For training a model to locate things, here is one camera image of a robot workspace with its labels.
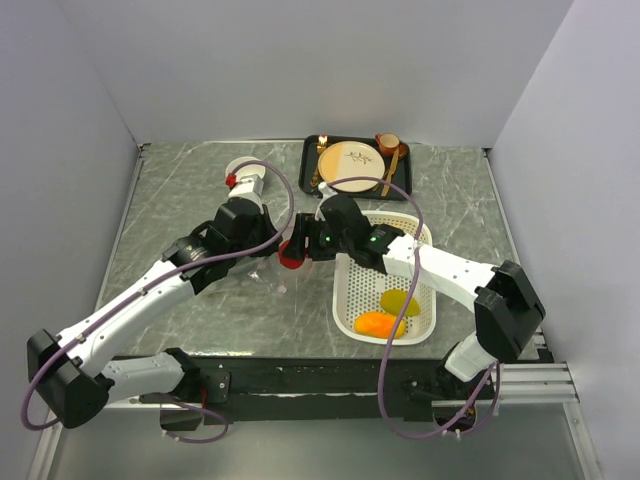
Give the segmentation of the clear zip top bag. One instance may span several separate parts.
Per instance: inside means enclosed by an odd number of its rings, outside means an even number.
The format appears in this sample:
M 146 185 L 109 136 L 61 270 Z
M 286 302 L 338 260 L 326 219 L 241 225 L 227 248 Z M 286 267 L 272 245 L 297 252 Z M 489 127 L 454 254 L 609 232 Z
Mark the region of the clear zip top bag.
M 262 289 L 274 295 L 284 295 L 297 286 L 298 282 L 311 277 L 313 263 L 307 259 L 297 268 L 288 268 L 280 263 L 278 254 L 270 257 L 243 258 L 230 271 L 229 275 L 214 283 L 212 291 L 230 291 L 233 289 Z

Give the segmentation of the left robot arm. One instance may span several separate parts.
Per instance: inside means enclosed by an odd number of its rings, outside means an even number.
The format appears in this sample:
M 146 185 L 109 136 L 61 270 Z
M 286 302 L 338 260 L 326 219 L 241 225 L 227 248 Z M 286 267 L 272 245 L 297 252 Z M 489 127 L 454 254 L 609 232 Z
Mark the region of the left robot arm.
M 135 395 L 191 399 L 200 392 L 201 373 L 181 349 L 133 360 L 117 361 L 115 355 L 158 317 L 225 278 L 238 260 L 276 253 L 281 238 L 261 201 L 227 200 L 213 219 L 174 241 L 141 279 L 101 309 L 56 335 L 32 335 L 28 392 L 38 394 L 69 429 Z

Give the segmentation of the red strawberry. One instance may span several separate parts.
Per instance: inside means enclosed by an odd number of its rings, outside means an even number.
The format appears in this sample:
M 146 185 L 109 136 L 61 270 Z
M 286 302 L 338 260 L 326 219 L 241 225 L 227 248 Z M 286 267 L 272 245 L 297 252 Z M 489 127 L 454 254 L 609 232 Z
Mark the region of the red strawberry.
M 305 259 L 295 259 L 295 258 L 291 258 L 285 255 L 285 250 L 289 245 L 289 241 L 285 240 L 282 242 L 282 244 L 279 246 L 278 249 L 278 258 L 279 258 L 279 262 L 280 264 L 289 270 L 296 270 L 298 268 L 300 268 L 304 262 Z

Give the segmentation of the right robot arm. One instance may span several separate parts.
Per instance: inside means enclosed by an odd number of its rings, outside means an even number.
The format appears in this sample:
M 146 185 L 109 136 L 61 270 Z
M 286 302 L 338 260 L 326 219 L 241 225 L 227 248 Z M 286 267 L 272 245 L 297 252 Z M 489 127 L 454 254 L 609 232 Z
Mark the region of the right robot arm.
M 297 214 L 281 250 L 282 258 L 295 262 L 339 254 L 362 268 L 417 280 L 474 314 L 474 332 L 453 347 L 437 375 L 439 390 L 449 398 L 463 396 L 491 364 L 518 360 L 546 316 L 519 264 L 478 263 L 427 245 L 397 227 L 373 223 L 345 194 L 324 200 L 316 214 Z

